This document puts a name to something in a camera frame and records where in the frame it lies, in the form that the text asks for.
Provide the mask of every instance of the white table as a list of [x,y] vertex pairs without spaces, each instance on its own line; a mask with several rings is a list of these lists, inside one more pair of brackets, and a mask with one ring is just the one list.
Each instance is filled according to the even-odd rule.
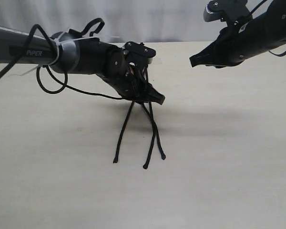
[[[44,93],[34,73],[0,81],[0,229],[286,229],[286,57],[191,68],[209,42],[152,43],[167,159],[136,105]],[[15,66],[20,74],[31,66]],[[59,86],[46,72],[50,89]],[[97,76],[70,85],[116,95]]]

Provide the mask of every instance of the white curtain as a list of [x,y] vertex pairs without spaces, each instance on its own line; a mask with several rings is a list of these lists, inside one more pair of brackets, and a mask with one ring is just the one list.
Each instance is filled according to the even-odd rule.
[[[223,22],[203,20],[209,0],[0,0],[0,26],[29,31],[35,23],[49,35],[69,26],[82,30],[94,18],[106,25],[105,42],[213,41]],[[249,0],[251,10],[260,0]],[[265,4],[255,13],[267,9]]]

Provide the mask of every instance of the table surface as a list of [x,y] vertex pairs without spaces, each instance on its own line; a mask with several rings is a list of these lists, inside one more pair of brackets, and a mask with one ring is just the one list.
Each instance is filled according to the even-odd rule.
[[[147,44],[167,155],[155,147],[148,170],[139,105],[113,164],[130,103],[46,94],[34,73],[15,75],[31,66],[15,66],[0,80],[0,229],[286,229],[286,57],[192,68],[208,44]],[[116,96],[95,75],[70,85]]]

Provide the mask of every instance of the white backdrop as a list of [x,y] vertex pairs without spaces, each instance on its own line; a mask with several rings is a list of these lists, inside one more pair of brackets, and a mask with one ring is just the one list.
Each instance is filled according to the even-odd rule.
[[[29,31],[41,24],[49,34],[71,26],[81,30],[101,17],[106,42],[212,41],[225,26],[203,20],[209,0],[0,0],[0,26]],[[251,10],[260,0],[249,0]],[[255,13],[264,12],[266,3]]]

